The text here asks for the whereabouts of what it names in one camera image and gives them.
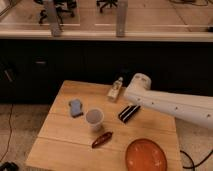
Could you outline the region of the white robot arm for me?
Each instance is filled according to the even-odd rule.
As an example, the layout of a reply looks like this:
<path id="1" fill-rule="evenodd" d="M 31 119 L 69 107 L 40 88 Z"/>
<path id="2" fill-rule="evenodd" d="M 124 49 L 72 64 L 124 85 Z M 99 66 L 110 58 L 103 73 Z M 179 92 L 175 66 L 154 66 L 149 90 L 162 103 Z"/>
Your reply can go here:
<path id="1" fill-rule="evenodd" d="M 135 105 L 151 108 L 213 130 L 213 97 L 177 94 L 151 89 L 151 79 L 136 73 L 124 90 Z"/>

